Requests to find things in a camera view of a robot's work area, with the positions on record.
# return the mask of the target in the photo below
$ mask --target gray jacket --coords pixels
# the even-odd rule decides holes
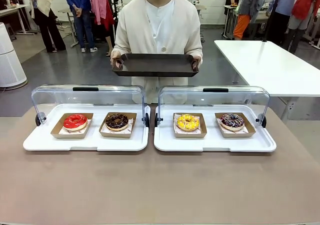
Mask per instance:
[[[258,12],[264,5],[265,0],[242,0],[238,14],[250,15],[251,22],[254,22],[258,16]]]

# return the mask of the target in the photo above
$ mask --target white serving tray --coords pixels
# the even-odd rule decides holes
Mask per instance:
[[[103,137],[99,128],[107,113],[130,112],[137,113],[131,138]],[[63,114],[93,113],[92,123],[84,139],[56,139],[51,131]],[[145,108],[150,116],[150,107]],[[147,146],[149,128],[142,122],[142,105],[120,104],[95,106],[92,104],[60,104],[46,116],[46,122],[36,127],[23,143],[28,151],[140,151]]]
[[[273,152],[277,145],[268,131],[255,121],[254,111],[245,105],[162,105],[163,121],[154,130],[154,146],[164,152]],[[224,138],[215,120],[215,113],[243,113],[256,133],[249,138]],[[173,128],[174,113],[202,113],[207,134],[204,138],[176,138]]]

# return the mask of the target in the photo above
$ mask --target red jacket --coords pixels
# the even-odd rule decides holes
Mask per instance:
[[[313,0],[296,0],[293,9],[292,15],[297,19],[304,20],[308,16],[311,4]],[[320,0],[316,0],[313,7],[313,15],[317,15],[318,8],[320,7]]]

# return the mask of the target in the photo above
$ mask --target black tray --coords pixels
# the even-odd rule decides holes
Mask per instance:
[[[121,77],[185,77],[196,75],[192,64],[197,63],[187,54],[142,54],[128,53],[117,61],[120,68],[113,66],[112,71]]]

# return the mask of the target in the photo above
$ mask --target donut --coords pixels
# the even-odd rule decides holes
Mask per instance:
[[[87,126],[88,118],[82,114],[73,114],[68,116],[64,122],[63,127],[71,132],[79,131]]]
[[[226,113],[220,119],[222,126],[230,131],[239,131],[245,126],[245,120],[237,114]]]
[[[183,114],[176,120],[177,127],[186,132],[197,130],[199,123],[199,119],[190,114]]]
[[[122,131],[128,127],[128,123],[128,117],[121,113],[108,116],[105,120],[106,127],[112,131]]]

